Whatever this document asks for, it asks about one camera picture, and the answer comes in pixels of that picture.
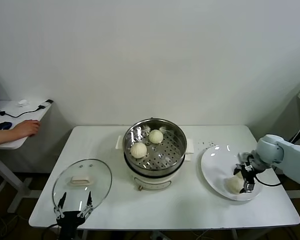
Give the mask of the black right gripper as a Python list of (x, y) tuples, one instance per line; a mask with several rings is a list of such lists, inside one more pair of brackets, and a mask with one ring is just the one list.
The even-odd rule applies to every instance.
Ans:
[(240, 194), (251, 193), (255, 187), (255, 171), (249, 162), (236, 163), (233, 170), (234, 176), (243, 177), (243, 188), (239, 191)]

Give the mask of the person bare hand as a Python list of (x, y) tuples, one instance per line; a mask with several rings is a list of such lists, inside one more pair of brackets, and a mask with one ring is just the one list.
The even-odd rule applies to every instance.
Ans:
[(24, 120), (17, 124), (13, 129), (13, 134), (16, 138), (22, 139), (36, 135), (39, 132), (41, 122), (38, 120)]

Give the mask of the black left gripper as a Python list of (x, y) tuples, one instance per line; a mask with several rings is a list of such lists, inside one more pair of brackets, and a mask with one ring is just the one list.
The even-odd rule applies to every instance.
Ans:
[(83, 210), (79, 211), (66, 211), (63, 213), (63, 206), (66, 200), (67, 193), (64, 192), (60, 198), (57, 206), (54, 207), (56, 215), (56, 222), (61, 227), (59, 233), (59, 240), (74, 240), (77, 234), (78, 226), (85, 223), (86, 218), (89, 217), (93, 211), (92, 193), (89, 192), (86, 206)]

